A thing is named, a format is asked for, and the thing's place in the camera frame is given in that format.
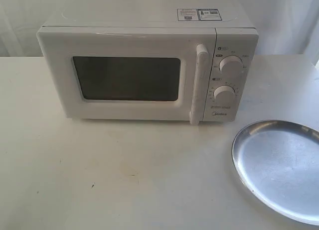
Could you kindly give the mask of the white microwave door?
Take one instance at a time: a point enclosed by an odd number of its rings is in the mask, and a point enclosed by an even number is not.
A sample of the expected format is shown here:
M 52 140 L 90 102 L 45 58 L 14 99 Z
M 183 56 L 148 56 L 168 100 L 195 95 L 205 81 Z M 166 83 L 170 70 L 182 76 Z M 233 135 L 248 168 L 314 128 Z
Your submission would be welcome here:
M 42 27 L 37 38 L 67 117 L 203 120 L 212 28 Z

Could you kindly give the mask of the white microwave oven body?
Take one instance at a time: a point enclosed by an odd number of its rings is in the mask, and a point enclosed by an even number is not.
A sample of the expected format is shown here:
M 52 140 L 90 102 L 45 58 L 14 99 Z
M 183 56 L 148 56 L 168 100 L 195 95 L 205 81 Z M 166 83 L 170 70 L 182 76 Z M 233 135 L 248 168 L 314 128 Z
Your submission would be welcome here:
M 140 11 L 112 9 L 110 12 L 102 12 L 68 8 L 54 15 L 42 27 L 212 28 L 217 37 L 202 121 L 233 121 L 257 45 L 257 30 L 241 8 L 217 8 L 222 21 L 178 21 L 177 9 L 176 7 L 150 8 Z M 242 60 L 243 71 L 237 76 L 222 75 L 219 63 L 223 58 L 231 55 L 238 56 Z M 232 87 L 235 91 L 235 100 L 232 103 L 220 104 L 214 99 L 214 91 L 224 85 Z

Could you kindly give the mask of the lower white control knob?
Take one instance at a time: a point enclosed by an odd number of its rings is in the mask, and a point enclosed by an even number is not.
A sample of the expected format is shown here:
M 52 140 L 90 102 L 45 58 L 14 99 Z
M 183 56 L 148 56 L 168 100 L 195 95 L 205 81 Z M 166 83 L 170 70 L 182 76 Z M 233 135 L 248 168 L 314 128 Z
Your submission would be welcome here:
M 224 85 L 218 87 L 214 93 L 214 99 L 217 103 L 232 103 L 235 100 L 235 91 L 232 87 Z

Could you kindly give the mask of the white control knob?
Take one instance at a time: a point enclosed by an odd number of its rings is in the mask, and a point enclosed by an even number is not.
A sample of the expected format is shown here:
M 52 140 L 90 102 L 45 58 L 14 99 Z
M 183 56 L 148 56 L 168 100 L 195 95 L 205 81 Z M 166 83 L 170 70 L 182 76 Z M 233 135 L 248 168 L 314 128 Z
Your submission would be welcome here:
M 232 103 L 235 100 L 235 91 L 232 87 L 224 85 L 218 87 L 214 93 L 214 99 L 217 103 Z
M 222 75 L 237 76 L 243 71 L 242 60 L 238 56 L 227 56 L 220 61 L 219 70 Z

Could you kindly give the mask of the upper white control knob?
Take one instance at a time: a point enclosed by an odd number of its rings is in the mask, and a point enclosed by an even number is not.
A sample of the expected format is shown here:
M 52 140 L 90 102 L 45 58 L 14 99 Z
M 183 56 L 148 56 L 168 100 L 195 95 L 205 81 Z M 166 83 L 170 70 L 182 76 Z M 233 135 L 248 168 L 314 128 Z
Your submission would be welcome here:
M 222 75 L 237 76 L 243 71 L 242 60 L 238 56 L 227 56 L 220 61 L 219 70 Z

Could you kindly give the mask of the warning label sticker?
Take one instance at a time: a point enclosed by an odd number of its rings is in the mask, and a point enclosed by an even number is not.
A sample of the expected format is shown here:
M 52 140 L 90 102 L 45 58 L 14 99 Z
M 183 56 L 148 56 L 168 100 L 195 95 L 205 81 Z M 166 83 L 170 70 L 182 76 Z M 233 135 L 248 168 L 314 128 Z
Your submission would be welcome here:
M 222 21 L 220 12 L 215 8 L 177 9 L 178 21 Z

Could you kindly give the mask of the round silver metal tray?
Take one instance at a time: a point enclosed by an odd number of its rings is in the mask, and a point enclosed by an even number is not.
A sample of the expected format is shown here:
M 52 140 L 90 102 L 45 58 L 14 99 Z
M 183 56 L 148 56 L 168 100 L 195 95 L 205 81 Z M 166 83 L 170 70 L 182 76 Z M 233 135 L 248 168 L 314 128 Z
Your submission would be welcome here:
M 295 122 L 264 120 L 241 129 L 232 162 L 248 191 L 291 220 L 319 224 L 319 132 Z

